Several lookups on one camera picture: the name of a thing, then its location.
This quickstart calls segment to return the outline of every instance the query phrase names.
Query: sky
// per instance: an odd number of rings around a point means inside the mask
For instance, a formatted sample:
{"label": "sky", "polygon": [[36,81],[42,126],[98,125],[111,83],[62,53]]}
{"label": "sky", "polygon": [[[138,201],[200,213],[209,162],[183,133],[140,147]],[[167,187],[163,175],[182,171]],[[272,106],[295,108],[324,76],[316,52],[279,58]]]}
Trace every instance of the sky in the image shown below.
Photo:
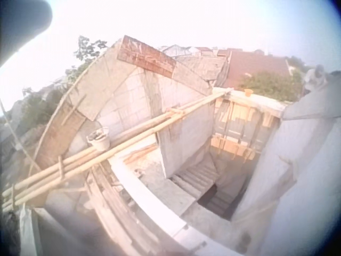
{"label": "sky", "polygon": [[341,19],[325,0],[47,0],[50,27],[0,68],[6,110],[63,76],[79,62],[78,36],[108,41],[128,35],[153,47],[237,47],[302,58],[308,65],[341,69]]}

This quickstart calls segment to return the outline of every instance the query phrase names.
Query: wooden board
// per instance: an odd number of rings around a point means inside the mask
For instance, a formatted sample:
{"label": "wooden board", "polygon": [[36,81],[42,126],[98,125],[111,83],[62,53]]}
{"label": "wooden board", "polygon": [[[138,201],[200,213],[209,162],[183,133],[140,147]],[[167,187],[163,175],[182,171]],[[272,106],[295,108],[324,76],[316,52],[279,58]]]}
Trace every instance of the wooden board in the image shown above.
{"label": "wooden board", "polygon": [[117,59],[169,78],[176,64],[171,57],[129,36],[124,36]]}
{"label": "wooden board", "polygon": [[61,125],[64,118],[72,110],[68,103],[64,103],[58,113],[53,117],[49,126],[46,127],[40,148],[36,154],[36,162],[41,169],[58,162],[58,156],[63,155],[69,148],[80,126],[85,121],[85,116],[74,111],[65,125]]}

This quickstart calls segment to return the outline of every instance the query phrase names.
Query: green foliage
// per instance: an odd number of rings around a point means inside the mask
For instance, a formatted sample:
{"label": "green foliage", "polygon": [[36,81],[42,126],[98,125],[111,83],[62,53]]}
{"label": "green foliage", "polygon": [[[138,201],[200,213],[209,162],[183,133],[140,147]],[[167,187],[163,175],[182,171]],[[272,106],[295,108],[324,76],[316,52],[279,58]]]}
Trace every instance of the green foliage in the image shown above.
{"label": "green foliage", "polygon": [[72,66],[71,69],[65,71],[68,76],[69,84],[73,84],[77,78],[83,73],[87,67],[97,58],[101,50],[107,48],[106,41],[97,40],[94,43],[90,43],[89,38],[79,36],[78,38],[78,50],[74,52],[77,59],[83,61],[79,67]]}
{"label": "green foliage", "polygon": [[275,73],[261,72],[245,78],[241,84],[243,89],[252,89],[255,94],[280,101],[296,101],[302,89],[299,73],[283,77]]}
{"label": "green foliage", "polygon": [[107,48],[106,41],[97,40],[94,43],[90,43],[89,38],[79,36],[78,38],[78,50],[74,52],[77,59],[83,61],[86,59],[94,59],[100,55],[100,50]]}
{"label": "green foliage", "polygon": [[92,63],[92,59],[86,59],[78,68],[72,66],[71,69],[65,70],[65,74],[68,76],[68,82],[73,84],[77,78],[87,69],[87,67]]}
{"label": "green foliage", "polygon": [[25,130],[29,130],[38,124],[46,124],[50,120],[54,109],[40,95],[32,93],[22,106],[22,111],[22,122],[27,128]]}
{"label": "green foliage", "polygon": [[48,94],[45,101],[38,93],[30,93],[22,105],[23,118],[17,130],[18,135],[23,135],[39,124],[46,124],[62,96],[63,94],[56,89]]}

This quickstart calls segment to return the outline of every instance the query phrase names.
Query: house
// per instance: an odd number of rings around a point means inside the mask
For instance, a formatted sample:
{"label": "house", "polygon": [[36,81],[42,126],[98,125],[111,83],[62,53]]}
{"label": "house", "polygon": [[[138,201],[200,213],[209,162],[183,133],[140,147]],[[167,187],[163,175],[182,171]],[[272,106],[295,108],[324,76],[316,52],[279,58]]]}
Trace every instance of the house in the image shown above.
{"label": "house", "polygon": [[262,51],[261,49],[257,49],[256,51],[254,51],[254,53],[259,54],[259,55],[265,55],[265,52]]}
{"label": "house", "polygon": [[191,55],[201,57],[201,51],[196,47],[188,47],[188,50],[190,51]]}
{"label": "house", "polygon": [[228,48],[228,51],[227,51],[227,56],[229,57],[231,55],[231,52],[242,52],[243,49],[241,48]]}
{"label": "house", "polygon": [[228,51],[227,50],[218,50],[217,57],[228,57]]}
{"label": "house", "polygon": [[188,50],[187,47],[181,47],[181,46],[178,46],[177,44],[174,44],[168,48],[165,48],[162,52],[170,57],[191,54],[191,52]]}
{"label": "house", "polygon": [[192,55],[177,56],[174,59],[183,63],[212,86],[214,86],[225,62],[227,62],[223,58],[197,57]]}
{"label": "house", "polygon": [[217,52],[217,57],[230,57],[231,52],[242,52],[243,49],[240,48],[227,48],[227,49],[219,49]]}
{"label": "house", "polygon": [[228,78],[223,87],[238,88],[244,77],[262,71],[289,76],[289,68],[285,58],[261,55],[254,52],[232,51]]}
{"label": "house", "polygon": [[[212,88],[192,70],[207,63],[183,58],[125,36],[69,89],[36,147],[45,170],[2,191],[3,212],[25,203],[24,220],[39,215],[20,222],[34,238],[23,251],[50,255],[51,241],[84,256],[318,251],[339,217],[341,78],[288,106]],[[105,151],[88,144],[101,126]]]}
{"label": "house", "polygon": [[196,47],[202,56],[214,56],[213,50],[208,47]]}

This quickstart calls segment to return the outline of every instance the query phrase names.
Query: staircase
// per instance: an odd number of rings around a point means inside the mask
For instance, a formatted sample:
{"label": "staircase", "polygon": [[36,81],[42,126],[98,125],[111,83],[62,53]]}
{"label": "staircase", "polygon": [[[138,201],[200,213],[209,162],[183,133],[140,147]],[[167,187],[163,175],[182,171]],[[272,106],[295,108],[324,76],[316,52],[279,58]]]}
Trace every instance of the staircase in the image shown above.
{"label": "staircase", "polygon": [[198,200],[218,177],[212,158],[207,154],[200,163],[173,175],[170,180]]}
{"label": "staircase", "polygon": [[217,193],[208,202],[206,208],[211,212],[222,216],[224,212],[229,208],[233,199],[234,198],[229,194],[218,190]]}

